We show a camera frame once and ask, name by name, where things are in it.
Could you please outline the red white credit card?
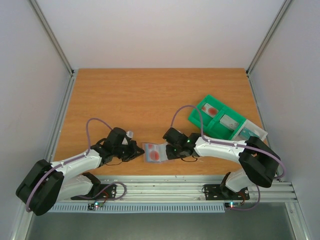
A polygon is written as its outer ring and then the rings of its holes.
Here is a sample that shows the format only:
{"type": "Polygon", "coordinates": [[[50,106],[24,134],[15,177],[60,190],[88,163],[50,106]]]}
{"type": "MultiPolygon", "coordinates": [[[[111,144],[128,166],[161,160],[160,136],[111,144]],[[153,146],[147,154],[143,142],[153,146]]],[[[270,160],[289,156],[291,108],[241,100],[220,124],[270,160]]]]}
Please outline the red white credit card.
{"type": "Polygon", "coordinates": [[[159,163],[160,162],[160,150],[157,144],[145,143],[144,147],[144,161],[147,163],[159,163]]]}

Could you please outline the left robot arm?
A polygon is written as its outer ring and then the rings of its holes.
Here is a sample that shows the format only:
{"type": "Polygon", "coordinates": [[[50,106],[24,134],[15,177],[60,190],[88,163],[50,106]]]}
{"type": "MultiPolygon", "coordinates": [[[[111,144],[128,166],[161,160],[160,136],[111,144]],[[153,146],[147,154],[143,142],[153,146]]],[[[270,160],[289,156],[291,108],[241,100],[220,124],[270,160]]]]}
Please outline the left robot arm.
{"type": "Polygon", "coordinates": [[[18,186],[15,195],[28,212],[37,216],[47,213],[57,202],[71,200],[116,199],[116,185],[102,184],[89,171],[109,164],[113,158],[129,162],[144,154],[133,140],[133,133],[113,128],[106,138],[85,152],[61,161],[37,161],[18,186]]]}

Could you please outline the teal cards stack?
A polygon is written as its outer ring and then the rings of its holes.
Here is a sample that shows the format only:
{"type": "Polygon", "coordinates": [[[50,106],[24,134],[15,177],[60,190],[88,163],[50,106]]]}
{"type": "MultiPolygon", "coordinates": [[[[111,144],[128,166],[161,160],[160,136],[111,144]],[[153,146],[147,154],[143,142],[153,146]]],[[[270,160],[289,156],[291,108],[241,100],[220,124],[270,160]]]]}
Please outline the teal cards stack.
{"type": "Polygon", "coordinates": [[[260,137],[257,133],[255,133],[254,131],[252,131],[249,128],[246,128],[246,127],[244,127],[240,131],[239,135],[244,139],[249,139],[250,137],[257,137],[257,138],[260,137]]]}

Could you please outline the green bin middle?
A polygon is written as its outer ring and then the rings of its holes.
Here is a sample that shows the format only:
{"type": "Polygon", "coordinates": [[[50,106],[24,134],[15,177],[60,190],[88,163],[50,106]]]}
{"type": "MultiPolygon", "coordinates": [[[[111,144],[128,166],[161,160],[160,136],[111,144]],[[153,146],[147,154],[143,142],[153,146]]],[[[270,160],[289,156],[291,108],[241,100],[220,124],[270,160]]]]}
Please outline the green bin middle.
{"type": "Polygon", "coordinates": [[[225,106],[213,118],[209,131],[210,136],[222,140],[231,140],[245,120],[244,116],[225,106]]]}

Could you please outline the green bin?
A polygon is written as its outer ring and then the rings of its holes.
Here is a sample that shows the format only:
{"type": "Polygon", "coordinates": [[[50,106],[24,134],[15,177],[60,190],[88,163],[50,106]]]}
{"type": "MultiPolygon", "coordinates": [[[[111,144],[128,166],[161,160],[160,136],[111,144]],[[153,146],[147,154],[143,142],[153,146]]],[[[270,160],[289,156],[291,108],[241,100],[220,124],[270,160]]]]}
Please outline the green bin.
{"type": "Polygon", "coordinates": [[[213,118],[209,131],[210,136],[222,140],[231,140],[245,120],[244,116],[225,106],[213,118]]]}
{"type": "MultiPolygon", "coordinates": [[[[208,94],[196,107],[200,111],[202,116],[203,131],[208,132],[210,127],[214,123],[214,121],[217,119],[219,112],[224,107],[224,104],[221,101],[217,100],[216,98],[208,94]],[[215,107],[218,110],[218,113],[215,117],[210,117],[202,111],[202,106],[205,103],[210,104],[211,106],[215,107]]],[[[201,120],[197,110],[193,109],[191,111],[191,114],[189,115],[188,120],[198,128],[201,127],[201,120]]]]}

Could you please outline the green bin far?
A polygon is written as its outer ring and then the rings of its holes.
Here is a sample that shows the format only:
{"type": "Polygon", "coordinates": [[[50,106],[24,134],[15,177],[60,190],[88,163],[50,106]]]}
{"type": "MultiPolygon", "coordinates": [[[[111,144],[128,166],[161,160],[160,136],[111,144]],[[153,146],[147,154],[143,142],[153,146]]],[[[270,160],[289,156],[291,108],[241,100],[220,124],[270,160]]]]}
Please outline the green bin far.
{"type": "MultiPolygon", "coordinates": [[[[202,116],[203,131],[208,132],[210,127],[214,123],[214,121],[217,119],[219,112],[224,107],[224,104],[221,101],[217,100],[216,98],[208,94],[196,107],[200,111],[202,116]],[[215,117],[210,117],[202,111],[202,106],[205,103],[210,104],[211,106],[215,107],[218,110],[218,113],[215,117]]],[[[188,120],[198,128],[201,127],[201,120],[197,110],[193,109],[191,111],[191,114],[189,115],[188,120]]]]}

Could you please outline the left controller board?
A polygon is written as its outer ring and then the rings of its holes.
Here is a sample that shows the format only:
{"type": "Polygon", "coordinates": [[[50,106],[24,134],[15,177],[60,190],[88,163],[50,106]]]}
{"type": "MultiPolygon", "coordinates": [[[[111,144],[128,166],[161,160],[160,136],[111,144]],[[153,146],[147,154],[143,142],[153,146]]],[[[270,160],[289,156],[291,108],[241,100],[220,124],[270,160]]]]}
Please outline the left controller board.
{"type": "Polygon", "coordinates": [[[97,210],[99,208],[102,208],[103,206],[104,206],[104,204],[102,202],[89,203],[87,205],[87,209],[89,211],[93,211],[93,210],[97,210]]]}

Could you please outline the controller board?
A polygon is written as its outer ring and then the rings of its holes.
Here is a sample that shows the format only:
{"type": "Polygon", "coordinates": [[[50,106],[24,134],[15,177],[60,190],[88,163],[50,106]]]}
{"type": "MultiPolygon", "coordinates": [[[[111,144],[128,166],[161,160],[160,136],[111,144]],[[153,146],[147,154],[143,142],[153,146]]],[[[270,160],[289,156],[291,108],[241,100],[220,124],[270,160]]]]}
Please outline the controller board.
{"type": "Polygon", "coordinates": [[[102,208],[103,206],[104,206],[104,204],[102,202],[89,203],[87,205],[87,209],[89,211],[93,211],[93,210],[97,210],[99,208],[102,208]]]}
{"type": "Polygon", "coordinates": [[[243,204],[241,202],[234,202],[234,201],[231,201],[231,202],[225,202],[224,203],[224,206],[227,208],[227,209],[233,209],[233,208],[239,208],[241,207],[243,204]]]}

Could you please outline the right controller board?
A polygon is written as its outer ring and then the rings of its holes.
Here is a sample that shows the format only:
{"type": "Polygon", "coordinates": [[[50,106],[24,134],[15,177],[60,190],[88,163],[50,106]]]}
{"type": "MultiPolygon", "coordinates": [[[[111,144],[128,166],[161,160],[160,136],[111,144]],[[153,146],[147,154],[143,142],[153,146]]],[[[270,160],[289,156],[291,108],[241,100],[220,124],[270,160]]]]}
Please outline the right controller board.
{"type": "Polygon", "coordinates": [[[234,202],[234,201],[231,201],[231,202],[225,202],[224,203],[224,206],[227,208],[227,209],[233,209],[233,208],[239,208],[241,207],[243,204],[241,202],[234,202]]]}

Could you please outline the white translucent bin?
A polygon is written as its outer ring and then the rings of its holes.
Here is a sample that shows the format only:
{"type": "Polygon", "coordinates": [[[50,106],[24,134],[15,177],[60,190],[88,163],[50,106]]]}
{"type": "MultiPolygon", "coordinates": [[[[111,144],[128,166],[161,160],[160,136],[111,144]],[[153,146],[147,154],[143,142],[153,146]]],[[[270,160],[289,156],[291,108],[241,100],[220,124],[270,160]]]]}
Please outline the white translucent bin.
{"type": "Polygon", "coordinates": [[[268,133],[263,130],[262,128],[260,128],[259,126],[257,126],[256,124],[254,124],[253,122],[251,122],[250,120],[245,120],[244,123],[239,127],[239,129],[236,131],[235,135],[232,137],[232,141],[242,141],[242,140],[249,140],[249,138],[243,138],[240,136],[240,132],[243,128],[248,128],[252,131],[254,131],[256,134],[259,135],[259,139],[264,141],[268,135],[268,133]]]}

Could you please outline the aluminium table edge rail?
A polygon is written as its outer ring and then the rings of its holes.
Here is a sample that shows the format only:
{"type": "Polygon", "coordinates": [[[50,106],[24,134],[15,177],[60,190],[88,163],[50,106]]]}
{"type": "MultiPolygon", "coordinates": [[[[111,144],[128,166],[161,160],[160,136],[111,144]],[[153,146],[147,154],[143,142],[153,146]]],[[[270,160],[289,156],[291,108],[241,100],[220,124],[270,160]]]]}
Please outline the aluminium table edge rail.
{"type": "MultiPolygon", "coordinates": [[[[117,203],[203,203],[205,184],[220,184],[223,175],[98,175],[102,184],[121,182],[126,195],[117,203]]],[[[275,180],[270,188],[260,187],[261,203],[296,203],[292,183],[275,180]]]]}

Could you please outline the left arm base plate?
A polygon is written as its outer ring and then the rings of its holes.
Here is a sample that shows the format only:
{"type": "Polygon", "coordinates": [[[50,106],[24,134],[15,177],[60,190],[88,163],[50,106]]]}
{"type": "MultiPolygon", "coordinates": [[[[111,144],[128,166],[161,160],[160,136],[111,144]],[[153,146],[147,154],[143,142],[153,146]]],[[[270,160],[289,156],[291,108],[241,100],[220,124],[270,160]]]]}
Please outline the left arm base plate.
{"type": "Polygon", "coordinates": [[[100,184],[93,185],[92,189],[86,195],[77,195],[71,198],[71,200],[101,200],[101,199],[114,199],[117,193],[116,184],[100,184]]]}

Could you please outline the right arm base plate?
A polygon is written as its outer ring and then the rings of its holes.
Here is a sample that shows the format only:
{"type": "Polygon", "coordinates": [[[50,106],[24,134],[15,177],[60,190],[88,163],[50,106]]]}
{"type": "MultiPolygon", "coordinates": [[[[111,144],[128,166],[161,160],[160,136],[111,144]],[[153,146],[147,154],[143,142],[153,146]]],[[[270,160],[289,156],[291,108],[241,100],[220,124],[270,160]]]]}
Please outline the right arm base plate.
{"type": "Polygon", "coordinates": [[[219,184],[205,184],[201,192],[207,201],[246,201],[250,199],[247,187],[241,189],[240,192],[233,192],[228,188],[222,192],[219,184]]]}

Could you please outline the aluminium corner post right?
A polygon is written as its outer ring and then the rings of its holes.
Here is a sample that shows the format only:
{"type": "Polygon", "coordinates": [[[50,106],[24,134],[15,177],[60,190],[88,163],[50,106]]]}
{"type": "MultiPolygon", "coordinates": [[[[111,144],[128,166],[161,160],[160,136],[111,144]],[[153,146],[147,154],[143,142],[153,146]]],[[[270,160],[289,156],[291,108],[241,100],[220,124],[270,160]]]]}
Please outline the aluminium corner post right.
{"type": "Polygon", "coordinates": [[[285,15],[287,14],[288,10],[290,9],[293,0],[284,0],[281,4],[275,18],[273,19],[270,27],[268,28],[261,44],[259,45],[252,61],[250,62],[248,68],[246,69],[246,75],[249,78],[253,70],[255,69],[256,65],[258,64],[262,54],[267,49],[270,41],[272,40],[273,36],[275,35],[278,27],[280,26],[281,22],[283,21],[285,15]]]}

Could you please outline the aluminium corner post left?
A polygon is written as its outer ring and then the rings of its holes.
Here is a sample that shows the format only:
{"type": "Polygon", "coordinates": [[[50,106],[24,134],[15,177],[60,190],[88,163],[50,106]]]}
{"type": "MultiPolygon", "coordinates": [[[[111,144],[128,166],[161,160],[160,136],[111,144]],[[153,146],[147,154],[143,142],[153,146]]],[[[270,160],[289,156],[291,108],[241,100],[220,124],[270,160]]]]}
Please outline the aluminium corner post left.
{"type": "Polygon", "coordinates": [[[61,45],[59,44],[58,39],[56,38],[46,16],[44,15],[39,3],[37,0],[28,0],[28,3],[30,4],[32,10],[34,11],[36,17],[38,18],[41,26],[43,27],[45,33],[47,34],[49,40],[51,41],[52,45],[54,46],[57,54],[59,55],[60,59],[62,60],[62,63],[64,64],[67,72],[70,74],[70,76],[73,76],[74,70],[67,59],[61,45]]]}

